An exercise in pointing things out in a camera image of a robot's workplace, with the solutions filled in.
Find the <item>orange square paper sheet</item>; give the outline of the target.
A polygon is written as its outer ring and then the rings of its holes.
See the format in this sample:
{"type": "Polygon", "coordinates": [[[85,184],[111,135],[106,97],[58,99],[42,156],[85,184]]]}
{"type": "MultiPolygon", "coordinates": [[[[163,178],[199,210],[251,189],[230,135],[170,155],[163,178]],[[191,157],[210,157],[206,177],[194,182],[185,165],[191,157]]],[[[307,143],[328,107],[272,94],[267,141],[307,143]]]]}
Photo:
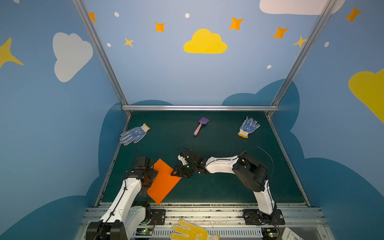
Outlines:
{"type": "Polygon", "coordinates": [[[153,169],[158,174],[147,193],[159,205],[182,178],[172,176],[173,169],[161,159],[154,164],[153,169]]]}

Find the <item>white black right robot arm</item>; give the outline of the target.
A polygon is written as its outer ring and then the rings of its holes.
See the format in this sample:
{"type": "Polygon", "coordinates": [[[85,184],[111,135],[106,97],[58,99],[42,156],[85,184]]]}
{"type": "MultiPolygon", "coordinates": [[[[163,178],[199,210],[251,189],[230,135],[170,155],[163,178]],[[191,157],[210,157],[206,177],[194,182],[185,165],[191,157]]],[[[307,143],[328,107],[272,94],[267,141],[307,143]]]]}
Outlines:
{"type": "Polygon", "coordinates": [[[259,215],[272,217],[277,209],[270,187],[268,169],[248,152],[233,157],[198,156],[192,150],[185,150],[178,155],[180,161],[171,172],[171,176],[192,178],[204,174],[236,175],[243,185],[255,195],[259,215]]]}

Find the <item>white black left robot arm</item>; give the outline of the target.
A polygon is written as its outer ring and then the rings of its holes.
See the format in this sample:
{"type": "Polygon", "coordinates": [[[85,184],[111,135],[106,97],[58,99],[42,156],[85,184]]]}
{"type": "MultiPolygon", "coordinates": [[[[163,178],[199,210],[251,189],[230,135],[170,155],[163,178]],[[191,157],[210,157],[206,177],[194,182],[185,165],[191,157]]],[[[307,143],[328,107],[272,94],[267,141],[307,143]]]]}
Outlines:
{"type": "Polygon", "coordinates": [[[150,166],[148,157],[136,157],[136,164],[123,177],[122,186],[107,212],[91,222],[85,233],[87,240],[130,240],[141,225],[157,224],[149,202],[137,202],[137,195],[146,196],[158,171],[150,166]]]}

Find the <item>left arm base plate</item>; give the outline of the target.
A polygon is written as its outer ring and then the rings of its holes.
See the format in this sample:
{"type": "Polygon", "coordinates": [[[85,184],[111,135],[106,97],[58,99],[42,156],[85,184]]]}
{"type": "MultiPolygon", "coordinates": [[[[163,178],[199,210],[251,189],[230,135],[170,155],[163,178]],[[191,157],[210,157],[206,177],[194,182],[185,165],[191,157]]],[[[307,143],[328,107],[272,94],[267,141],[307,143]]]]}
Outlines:
{"type": "Polygon", "coordinates": [[[154,224],[163,226],[165,224],[166,210],[165,209],[152,209],[149,225],[154,224]]]}

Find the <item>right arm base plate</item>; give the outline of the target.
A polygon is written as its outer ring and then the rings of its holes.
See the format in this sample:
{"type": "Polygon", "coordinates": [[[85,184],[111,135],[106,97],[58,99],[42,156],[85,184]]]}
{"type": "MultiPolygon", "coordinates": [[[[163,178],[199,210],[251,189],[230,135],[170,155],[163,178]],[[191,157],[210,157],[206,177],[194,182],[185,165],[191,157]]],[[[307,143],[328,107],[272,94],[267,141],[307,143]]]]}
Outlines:
{"type": "Polygon", "coordinates": [[[247,225],[285,225],[285,219],[281,210],[276,209],[272,215],[262,213],[258,209],[243,210],[243,219],[247,225]]]}

